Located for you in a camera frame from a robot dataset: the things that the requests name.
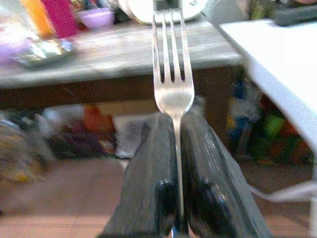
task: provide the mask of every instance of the fork tine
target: fork tine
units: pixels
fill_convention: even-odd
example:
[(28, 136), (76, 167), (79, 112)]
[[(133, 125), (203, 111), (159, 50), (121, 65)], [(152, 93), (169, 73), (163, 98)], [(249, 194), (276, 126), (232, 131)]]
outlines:
[(185, 21), (183, 17), (183, 12), (180, 10), (180, 25), (181, 25), (181, 32), (182, 32), (182, 45), (183, 45), (183, 60), (184, 60), (184, 74), (185, 74), (185, 81), (193, 81), (192, 75), (192, 66), (190, 63), (189, 57), (189, 49), (188, 49), (188, 42), (187, 42), (187, 35), (185, 29)]
[(153, 60), (153, 77), (154, 77), (154, 85), (158, 83), (161, 84), (160, 78), (160, 68), (159, 68), (159, 47), (158, 47), (158, 33), (157, 26), (155, 22), (155, 13), (153, 13), (153, 21), (152, 21), (152, 60)]
[(171, 34), (171, 37), (172, 37), (174, 81), (176, 81), (177, 79), (181, 79), (181, 75), (180, 75), (180, 68), (179, 68), (179, 60), (178, 60), (175, 28), (174, 28), (174, 22), (173, 22), (173, 14), (172, 14), (171, 11), (169, 11), (169, 16), (170, 16), (170, 34)]
[(162, 30), (163, 30), (163, 55), (164, 55), (164, 83), (169, 83), (169, 82), (172, 82), (172, 80), (170, 76), (170, 67), (169, 67), (165, 12), (163, 12)]

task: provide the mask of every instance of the fork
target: fork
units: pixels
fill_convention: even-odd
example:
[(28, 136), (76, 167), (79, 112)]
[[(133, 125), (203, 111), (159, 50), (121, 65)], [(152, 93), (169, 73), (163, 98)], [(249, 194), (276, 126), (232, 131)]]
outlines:
[[(164, 81), (161, 80), (160, 66), (159, 66), (159, 47), (158, 47), (158, 33), (156, 25), (156, 16), (162, 14), (162, 36), (163, 36), (163, 59), (164, 59)], [(167, 30), (166, 30), (166, 15), (168, 14), (170, 20), (170, 34), (172, 42), (172, 55), (174, 65), (174, 80), (172, 81), (169, 63), (169, 50), (167, 44)], [(183, 46), (183, 61), (184, 61), (184, 75), (182, 79), (178, 52), (176, 45), (175, 27), (173, 22), (173, 15), (179, 14), (181, 25), (181, 38)], [(188, 225), (184, 206), (184, 192), (183, 192), (183, 174), (182, 174), (182, 159), (181, 159), (181, 144), (180, 144), (180, 126), (183, 115), (190, 109), (194, 100), (194, 83), (192, 76), (192, 68), (189, 58), (189, 49), (187, 36), (185, 31), (185, 22), (181, 10), (177, 11), (157, 11), (153, 14), (153, 38), (152, 38), (152, 57), (153, 57), (153, 77), (154, 77), (154, 94), (158, 109), (165, 114), (168, 114), (174, 126), (175, 133), (175, 148), (176, 148), (176, 164), (177, 164), (177, 181), (178, 181), (178, 200), (177, 200), (177, 216), (175, 228), (178, 233), (187, 234)]]

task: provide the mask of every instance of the wooden floor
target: wooden floor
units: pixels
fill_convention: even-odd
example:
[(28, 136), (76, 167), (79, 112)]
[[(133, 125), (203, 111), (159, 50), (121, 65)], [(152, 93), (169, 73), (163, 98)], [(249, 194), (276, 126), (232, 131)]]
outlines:
[[(250, 165), (244, 164), (242, 169), (248, 179), (252, 178)], [(95, 237), (119, 201), (123, 175), (119, 162), (79, 160), (54, 164), (42, 182), (19, 186), (2, 182), (0, 237)], [(273, 176), (262, 179), (262, 186), (274, 184), (269, 178)], [(255, 199), (275, 237), (308, 237), (309, 203)]]

